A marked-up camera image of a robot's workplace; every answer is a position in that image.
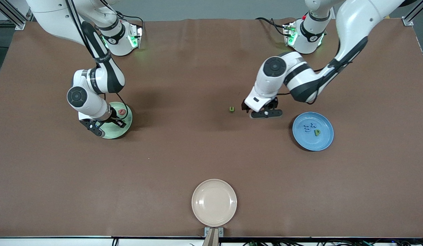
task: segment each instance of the gray floor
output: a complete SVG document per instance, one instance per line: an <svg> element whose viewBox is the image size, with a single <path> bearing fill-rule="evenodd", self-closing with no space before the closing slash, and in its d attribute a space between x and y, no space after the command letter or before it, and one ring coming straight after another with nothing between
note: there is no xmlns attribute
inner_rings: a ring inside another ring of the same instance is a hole
<svg viewBox="0 0 423 246"><path fill-rule="evenodd" d="M414 4L399 8L391 17L404 16ZM255 19L257 17L301 17L307 12L303 0L123 0L113 5L126 15L145 21L176 21L183 19L225 18ZM414 19L415 32L423 50L423 11ZM0 46L9 46L14 30L0 28ZM6 49L0 48L0 67Z"/></svg>

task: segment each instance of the white plate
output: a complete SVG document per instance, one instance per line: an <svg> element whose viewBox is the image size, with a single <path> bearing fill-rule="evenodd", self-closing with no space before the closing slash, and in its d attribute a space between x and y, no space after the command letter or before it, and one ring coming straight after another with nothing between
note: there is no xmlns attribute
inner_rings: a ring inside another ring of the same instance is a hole
<svg viewBox="0 0 423 246"><path fill-rule="evenodd" d="M193 213L206 226L217 227L229 222L236 207L236 193L227 182L220 179L202 182L192 196Z"/></svg>

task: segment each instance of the brown table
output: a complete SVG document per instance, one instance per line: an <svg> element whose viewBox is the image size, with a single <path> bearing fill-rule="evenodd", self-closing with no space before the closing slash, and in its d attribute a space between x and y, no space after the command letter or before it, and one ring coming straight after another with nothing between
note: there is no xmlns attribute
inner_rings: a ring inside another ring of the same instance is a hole
<svg viewBox="0 0 423 246"><path fill-rule="evenodd" d="M336 53L334 22L327 31L305 56L314 69ZM286 50L258 20L146 23L142 48L114 58L132 128L105 140L66 101L74 71L94 66L85 48L27 23L0 73L0 236L202 234L191 195L210 178L237 194L227 236L423 236L423 57L413 29L384 20L314 105L284 96L283 117L251 120L241 101L260 64ZM335 128L325 151L291 137L306 111Z"/></svg>

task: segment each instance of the blue plate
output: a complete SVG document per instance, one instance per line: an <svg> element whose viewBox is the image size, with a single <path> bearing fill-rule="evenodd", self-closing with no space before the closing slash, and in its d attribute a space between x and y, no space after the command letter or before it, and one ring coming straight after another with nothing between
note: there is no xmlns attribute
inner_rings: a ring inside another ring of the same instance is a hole
<svg viewBox="0 0 423 246"><path fill-rule="evenodd" d="M333 142L333 126L326 117L315 112L305 112L296 117L292 132L303 148L321 151Z"/></svg>

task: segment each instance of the green plate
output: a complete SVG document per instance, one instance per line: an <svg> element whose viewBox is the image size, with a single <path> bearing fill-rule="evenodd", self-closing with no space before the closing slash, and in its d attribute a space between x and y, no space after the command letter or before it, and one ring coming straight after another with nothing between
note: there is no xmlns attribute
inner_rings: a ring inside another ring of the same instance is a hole
<svg viewBox="0 0 423 246"><path fill-rule="evenodd" d="M111 102L110 105L111 107L114 108L114 110L116 110L116 112L119 112L120 109L125 109L124 104L118 101ZM128 116L125 119L123 119L123 121L127 125L124 128L120 128L118 125L114 123L104 123L104 125L100 127L100 129L105 132L105 136L103 136L103 138L106 138L106 139L117 138L122 136L128 131L132 123L132 112L131 112L131 109L128 107L128 105L126 110L128 110ZM125 117L125 115L118 115L118 117L123 118Z"/></svg>

